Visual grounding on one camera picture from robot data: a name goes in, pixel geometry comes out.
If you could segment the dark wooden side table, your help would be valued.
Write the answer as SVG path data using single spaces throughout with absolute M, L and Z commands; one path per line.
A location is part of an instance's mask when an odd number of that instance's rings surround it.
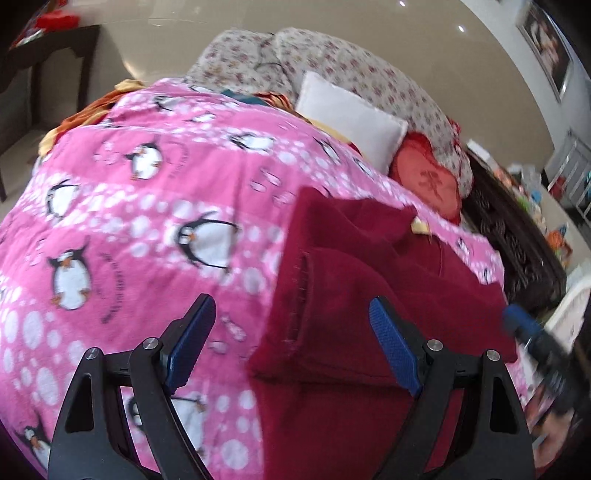
M 101 33 L 99 25 L 43 33 L 1 56 L 1 152 L 35 131 L 58 126 L 41 112 L 43 67 L 50 57 L 70 52 L 80 61 L 76 110 L 88 104 L 90 74 Z

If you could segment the red box on table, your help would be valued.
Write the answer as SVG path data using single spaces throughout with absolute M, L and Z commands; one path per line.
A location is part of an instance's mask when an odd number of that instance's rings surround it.
M 44 32 L 61 32 L 79 27 L 80 17 L 66 10 L 53 10 L 40 15 L 35 27 Z

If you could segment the white square pillow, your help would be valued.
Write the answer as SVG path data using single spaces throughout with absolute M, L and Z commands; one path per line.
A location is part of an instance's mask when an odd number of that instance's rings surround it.
M 370 166 L 384 175 L 389 173 L 409 130 L 408 121 L 386 113 L 312 71 L 304 74 L 295 110 L 345 137 L 358 147 Z

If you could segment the pink penguin blanket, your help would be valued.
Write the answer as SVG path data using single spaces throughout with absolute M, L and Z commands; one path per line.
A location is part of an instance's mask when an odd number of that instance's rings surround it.
M 134 349 L 201 294 L 216 318 L 173 407 L 216 479 L 267 479 L 247 363 L 273 304 L 301 189 L 417 212 L 482 284 L 489 242 L 286 111 L 163 79 L 65 133 L 1 225 L 1 422 L 48 475 L 59 411 L 84 353 Z

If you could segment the dark red garment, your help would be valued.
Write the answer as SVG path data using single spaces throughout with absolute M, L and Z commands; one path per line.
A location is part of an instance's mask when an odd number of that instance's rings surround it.
M 498 284 L 482 284 L 417 212 L 301 189 L 266 330 L 247 363 L 267 479 L 369 479 L 413 405 L 370 326 L 370 301 L 450 350 L 509 362 Z

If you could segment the floral quilt pile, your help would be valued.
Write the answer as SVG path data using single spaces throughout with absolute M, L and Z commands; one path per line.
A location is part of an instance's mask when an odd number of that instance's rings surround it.
M 460 196 L 468 197 L 474 177 L 460 146 L 459 125 L 411 77 L 354 43 L 293 27 L 276 33 L 225 30 L 183 82 L 218 91 L 273 92 L 296 102 L 308 71 L 408 121 L 412 131 L 427 136 L 438 163 L 455 176 Z

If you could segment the orange yellow blanket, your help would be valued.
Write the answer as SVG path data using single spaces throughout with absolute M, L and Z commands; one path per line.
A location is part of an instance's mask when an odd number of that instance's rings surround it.
M 58 140 L 68 131 L 79 126 L 99 123 L 122 97 L 144 87 L 145 85 L 139 80 L 125 79 L 119 82 L 112 91 L 62 120 L 57 127 L 50 130 L 38 144 L 38 156 L 44 158 L 48 155 Z

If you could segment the framed wall photo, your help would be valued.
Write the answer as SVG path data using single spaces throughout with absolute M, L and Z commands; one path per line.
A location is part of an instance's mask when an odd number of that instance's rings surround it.
M 541 65 L 556 100 L 561 103 L 573 63 L 562 33 L 549 14 L 535 1 L 524 2 L 516 26 Z

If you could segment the white upholstered chair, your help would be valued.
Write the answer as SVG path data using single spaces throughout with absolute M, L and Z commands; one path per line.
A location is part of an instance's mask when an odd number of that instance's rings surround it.
M 583 327 L 585 312 L 590 301 L 590 287 L 589 275 L 574 282 L 544 324 L 544 329 L 567 353 L 572 351 Z

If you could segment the red heart cushion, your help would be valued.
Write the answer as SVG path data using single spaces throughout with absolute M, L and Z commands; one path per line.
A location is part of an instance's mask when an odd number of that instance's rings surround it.
M 389 177 L 450 223 L 460 224 L 462 201 L 458 182 L 437 162 L 424 134 L 410 132 L 405 136 L 394 155 Z

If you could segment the dark carved wooden headboard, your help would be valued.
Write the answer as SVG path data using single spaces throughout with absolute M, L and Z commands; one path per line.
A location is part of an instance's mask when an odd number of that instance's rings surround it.
M 472 154 L 468 159 L 473 185 L 462 212 L 500 254 L 508 301 L 534 316 L 556 308 L 566 293 L 564 268 L 530 215 L 487 165 Z

